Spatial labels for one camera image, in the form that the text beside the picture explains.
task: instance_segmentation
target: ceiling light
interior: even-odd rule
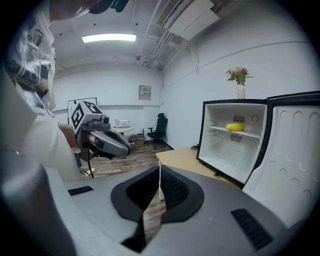
[[[106,41],[106,40],[120,40],[120,41],[136,41],[135,34],[94,34],[83,36],[82,40],[85,43],[96,42],[96,41]]]

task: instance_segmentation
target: mini fridge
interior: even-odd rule
[[[268,146],[286,151],[280,154],[284,161],[301,158],[300,151],[315,154],[313,147],[320,148],[320,141],[311,145],[309,140],[314,143],[320,137],[319,104],[320,91],[267,99],[205,101],[197,159],[244,186],[261,165]],[[227,130],[231,123],[244,123],[244,130]],[[272,129],[276,131],[276,145],[269,145]]]

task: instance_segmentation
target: cable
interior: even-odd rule
[[[89,166],[89,170],[90,170],[90,173],[91,173],[91,177],[94,179],[95,177],[94,177],[94,174],[93,174],[93,172],[92,172],[92,170],[91,170],[91,165],[90,165],[90,160],[89,160],[89,151],[90,150],[90,147],[88,146],[88,166]]]
[[[213,10],[216,11],[221,5],[221,0],[219,0],[219,3],[216,3],[216,5],[213,7]]]
[[[223,3],[223,2],[221,2],[221,4],[222,4],[222,10],[221,10],[221,11],[219,11],[217,14],[222,13],[222,12],[223,12],[223,10],[225,9],[225,5],[224,5],[224,3]]]
[[[88,166],[89,166],[91,177],[94,178],[94,174],[93,174],[93,172],[91,170],[91,165],[90,165],[90,161],[89,160],[88,160]]]
[[[116,158],[116,159],[113,159],[113,160],[111,160],[111,161],[109,161],[109,162],[106,162],[106,163],[104,163],[103,165],[100,165],[99,167],[96,167],[95,169],[98,169],[98,168],[100,168],[100,167],[102,167],[102,166],[105,166],[105,165],[107,165],[107,164],[110,164],[111,162],[116,161],[116,160],[118,160],[118,159],[120,159],[120,158],[123,158],[123,156],[120,156],[120,157],[118,157],[118,158]]]
[[[194,145],[194,146],[191,147],[192,150],[197,150],[198,148],[199,148],[199,144]]]

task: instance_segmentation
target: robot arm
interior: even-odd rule
[[[111,129],[109,117],[103,115],[94,103],[80,101],[71,116],[75,141],[81,149],[80,158],[89,161],[94,157],[127,156],[131,152],[126,138]]]

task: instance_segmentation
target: pipe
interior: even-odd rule
[[[157,46],[155,47],[155,49],[152,52],[151,58],[149,59],[148,63],[147,63],[147,67],[149,67],[150,63],[154,60],[155,57],[158,56],[159,52],[162,51],[164,45],[168,42],[168,39],[171,37],[172,33],[167,33],[167,30],[165,31],[165,33],[162,34],[161,39],[159,40],[159,43],[157,44]]]
[[[57,63],[55,63],[55,65],[56,65],[59,69],[61,69],[62,71],[66,71],[65,68],[63,68],[62,66],[58,65]]]
[[[174,34],[171,35],[171,37],[168,39],[168,42],[163,46],[163,48],[161,49],[161,51],[159,52],[158,56],[156,57],[156,60],[159,60],[161,54],[164,52],[164,50],[167,48],[167,46],[169,45],[169,43],[172,41],[172,39],[175,37]]]
[[[150,18],[148,27],[147,27],[146,32],[145,32],[145,34],[144,34],[144,38],[143,38],[143,41],[142,41],[142,45],[141,45],[141,49],[140,49],[140,54],[139,54],[139,55],[142,55],[142,50],[144,49],[144,46],[145,46],[145,41],[146,41],[146,38],[147,38],[147,34],[148,34],[148,32],[149,32],[151,23],[152,23],[155,15],[156,15],[156,12],[157,12],[157,10],[158,10],[161,2],[162,2],[162,0],[158,0],[158,2],[156,3],[155,8],[154,8],[154,10],[153,10],[153,13],[152,13],[152,15],[151,15],[151,18]]]
[[[194,63],[194,68],[195,68],[195,72],[197,75],[199,75],[199,68],[198,68],[198,59],[197,56],[194,52],[194,48],[192,47],[192,44],[190,41],[188,41],[188,45],[189,45],[189,49],[191,51],[191,55],[192,55],[192,59],[193,59],[193,63]]]
[[[85,62],[88,62],[88,61],[95,61],[94,63],[95,64],[98,64],[98,63],[110,63],[110,62],[112,62],[112,61],[114,61],[113,60],[113,58],[112,57],[110,57],[110,56],[105,56],[105,57],[92,57],[92,58],[83,58],[83,59],[79,59],[79,60],[76,60],[76,61],[72,61],[72,62],[69,62],[69,63],[66,63],[66,64],[64,64],[64,66],[65,67],[68,67],[68,66],[71,66],[72,68],[73,67],[78,67],[78,66],[85,66],[85,65],[88,65],[88,64],[85,64]],[[136,58],[134,58],[134,57],[121,57],[121,56],[118,56],[117,57],[117,62],[121,62],[121,61],[137,61],[137,59]]]
[[[139,68],[140,61],[142,60],[141,56],[137,56],[136,58],[136,67]]]
[[[127,28],[127,31],[129,31],[129,28],[130,28],[130,32],[132,31],[132,27],[134,25],[134,19],[135,19],[137,8],[138,8],[138,1],[139,0],[134,0],[134,3],[133,3],[133,8],[132,8],[133,11],[131,13],[130,23],[128,24],[128,28]]]
[[[113,57],[113,61],[114,61],[114,64],[117,66],[118,65],[118,59],[116,56]]]
[[[184,40],[174,51],[173,53],[170,54],[170,56],[164,61],[164,63],[162,64],[162,69],[166,66],[167,62],[171,59],[171,57],[181,48],[181,46],[186,42],[186,40]]]

